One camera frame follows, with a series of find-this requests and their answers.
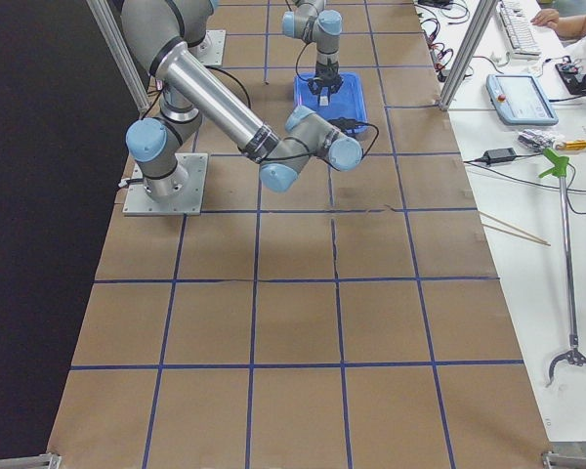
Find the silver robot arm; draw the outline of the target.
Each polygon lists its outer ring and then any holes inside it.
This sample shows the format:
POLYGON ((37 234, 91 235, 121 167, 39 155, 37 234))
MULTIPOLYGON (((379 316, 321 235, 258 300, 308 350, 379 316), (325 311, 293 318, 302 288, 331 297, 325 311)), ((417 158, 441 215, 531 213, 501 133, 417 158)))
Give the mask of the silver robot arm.
POLYGON ((329 101, 343 83, 339 73, 342 16, 327 9, 325 1, 294 1, 294 5, 293 10, 282 16, 282 33, 306 45, 315 44, 314 76, 307 79, 307 84, 314 96, 324 95, 329 101))
POLYGON ((271 191, 287 191, 312 156, 338 171, 356 168, 363 160, 356 139, 305 106, 294 108, 285 125, 288 136, 278 137, 190 51, 205 39, 218 6, 217 1, 124 1, 124 37, 151 76, 179 92, 260 165, 260 180, 271 191))

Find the person's hand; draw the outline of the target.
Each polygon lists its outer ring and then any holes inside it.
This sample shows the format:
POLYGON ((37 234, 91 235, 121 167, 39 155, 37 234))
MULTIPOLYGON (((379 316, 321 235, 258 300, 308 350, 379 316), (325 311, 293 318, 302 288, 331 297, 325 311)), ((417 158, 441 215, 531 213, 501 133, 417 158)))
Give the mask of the person's hand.
POLYGON ((560 13, 555 9, 541 9, 530 22, 535 26, 556 28, 560 20, 560 13))

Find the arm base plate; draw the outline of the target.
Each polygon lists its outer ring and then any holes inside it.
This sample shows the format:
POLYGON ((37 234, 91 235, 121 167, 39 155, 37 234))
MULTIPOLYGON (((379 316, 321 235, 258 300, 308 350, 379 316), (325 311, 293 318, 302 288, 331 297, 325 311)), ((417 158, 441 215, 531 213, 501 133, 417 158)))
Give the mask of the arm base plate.
POLYGON ((226 35, 224 29, 208 29, 203 41, 192 49, 192 53, 203 65, 222 66, 226 35))
POLYGON ((126 216, 199 216, 204 196, 209 155, 177 152, 177 167, 168 177, 145 178, 134 164, 133 179, 127 187, 123 214, 126 216))

